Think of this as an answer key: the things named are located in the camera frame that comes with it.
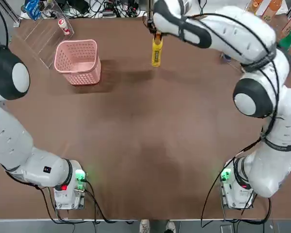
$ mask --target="blue package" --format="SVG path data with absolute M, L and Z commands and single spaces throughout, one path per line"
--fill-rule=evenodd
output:
M 40 0 L 31 0 L 25 6 L 26 13 L 28 14 L 29 18 L 33 19 L 34 21 L 36 21 L 41 16 L 39 3 Z

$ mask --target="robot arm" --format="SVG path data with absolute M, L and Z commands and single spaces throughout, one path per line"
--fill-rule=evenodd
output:
M 269 54 L 250 31 L 230 19 L 207 16 L 195 20 L 186 17 L 191 5 L 191 0 L 157 0 L 153 12 L 156 29 L 199 48 L 221 51 L 242 63 L 247 72 L 237 82 L 233 100 L 244 115 L 266 118 L 264 131 L 268 129 L 276 106 L 276 93 L 279 92 L 277 120 L 272 131 L 252 154 L 230 164 L 228 178 L 223 180 L 227 206 L 248 208 L 253 192 L 271 197 L 291 171 L 291 89 L 284 85 L 291 60 L 276 48 L 274 30 L 255 15 L 234 6 L 216 11 L 247 26 L 259 36 L 271 52 Z M 278 73 L 279 90 L 271 60 Z
M 84 204 L 85 179 L 80 164 L 58 157 L 33 145 L 33 139 L 11 115 L 6 100 L 25 96 L 30 87 L 24 63 L 0 45 L 0 164 L 17 180 L 54 187 L 58 209 L 78 209 Z

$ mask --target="plastic basket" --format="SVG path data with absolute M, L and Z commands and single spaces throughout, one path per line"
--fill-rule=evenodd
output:
M 101 64 L 96 41 L 61 42 L 56 49 L 54 67 L 74 86 L 97 84 Z

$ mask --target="green bottle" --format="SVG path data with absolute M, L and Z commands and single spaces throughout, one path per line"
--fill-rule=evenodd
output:
M 289 35 L 279 41 L 279 46 L 285 50 L 289 50 L 291 46 L 291 31 Z

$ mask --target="person's foot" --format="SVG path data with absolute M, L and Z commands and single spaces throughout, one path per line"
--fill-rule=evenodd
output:
M 140 221 L 139 233 L 150 233 L 150 221 L 148 219 Z
M 175 223 L 172 221 L 168 221 L 166 224 L 166 231 L 172 231 L 173 233 L 176 233 L 176 226 Z

